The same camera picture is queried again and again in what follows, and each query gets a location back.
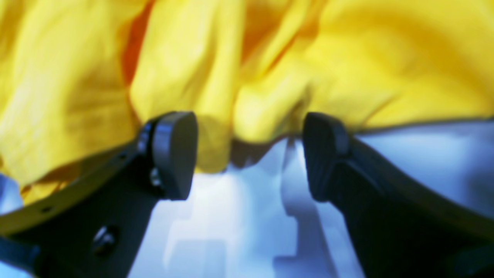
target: yellow cloth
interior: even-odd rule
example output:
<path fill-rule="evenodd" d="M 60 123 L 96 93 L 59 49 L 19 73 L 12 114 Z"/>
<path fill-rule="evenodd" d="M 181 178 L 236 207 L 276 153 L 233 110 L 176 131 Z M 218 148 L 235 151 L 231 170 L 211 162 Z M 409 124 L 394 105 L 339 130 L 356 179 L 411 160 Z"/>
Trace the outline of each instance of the yellow cloth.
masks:
<path fill-rule="evenodd" d="M 491 117 L 493 97 L 492 0 L 0 0 L 0 168 L 21 186 L 172 110 L 215 172 L 232 138 L 308 111 L 361 131 Z"/>

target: screw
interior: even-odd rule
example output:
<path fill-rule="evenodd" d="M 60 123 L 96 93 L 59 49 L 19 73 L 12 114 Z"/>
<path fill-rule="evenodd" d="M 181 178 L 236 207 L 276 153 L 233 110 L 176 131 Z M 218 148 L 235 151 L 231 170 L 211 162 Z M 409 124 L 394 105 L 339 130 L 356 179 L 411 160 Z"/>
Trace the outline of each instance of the screw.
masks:
<path fill-rule="evenodd" d="M 103 226 L 93 239 L 93 253 L 98 256 L 110 253 L 117 245 L 116 227 Z"/>
<path fill-rule="evenodd" d="M 158 169 L 156 167 L 151 170 L 149 178 L 153 186 L 161 186 L 160 174 L 158 173 Z"/>

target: hole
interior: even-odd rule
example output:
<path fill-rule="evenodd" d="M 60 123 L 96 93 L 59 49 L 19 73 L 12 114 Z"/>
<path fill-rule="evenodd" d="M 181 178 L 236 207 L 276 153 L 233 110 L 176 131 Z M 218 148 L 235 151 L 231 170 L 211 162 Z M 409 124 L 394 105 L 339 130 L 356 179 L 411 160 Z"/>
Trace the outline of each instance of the hole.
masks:
<path fill-rule="evenodd" d="M 45 207 L 45 208 L 41 209 L 41 213 L 48 213 L 48 212 L 50 212 L 52 209 L 53 209 L 53 207 Z"/>

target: black arm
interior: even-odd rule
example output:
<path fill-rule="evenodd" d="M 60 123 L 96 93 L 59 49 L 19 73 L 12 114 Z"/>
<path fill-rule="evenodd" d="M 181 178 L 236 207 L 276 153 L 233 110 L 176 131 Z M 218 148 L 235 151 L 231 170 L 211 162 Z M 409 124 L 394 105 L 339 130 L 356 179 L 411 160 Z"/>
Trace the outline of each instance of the black arm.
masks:
<path fill-rule="evenodd" d="M 420 185 L 328 115 L 307 115 L 303 144 L 312 196 L 343 213 L 368 278 L 494 277 L 492 219 Z"/>
<path fill-rule="evenodd" d="M 0 260 L 40 278 L 124 278 L 161 199 L 185 200 L 196 163 L 193 113 L 150 121 L 102 167 L 0 217 Z"/>

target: yellow fabric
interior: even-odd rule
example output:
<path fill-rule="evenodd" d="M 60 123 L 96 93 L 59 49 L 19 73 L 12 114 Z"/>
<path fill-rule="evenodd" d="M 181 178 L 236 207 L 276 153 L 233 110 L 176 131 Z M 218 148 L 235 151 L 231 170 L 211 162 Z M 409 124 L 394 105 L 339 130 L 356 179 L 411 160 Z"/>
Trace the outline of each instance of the yellow fabric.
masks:
<path fill-rule="evenodd" d="M 0 0 L 0 167 L 22 186 L 172 110 L 196 112 L 215 172 L 232 138 L 308 111 L 361 131 L 491 117 L 493 98 L 492 0 Z"/>

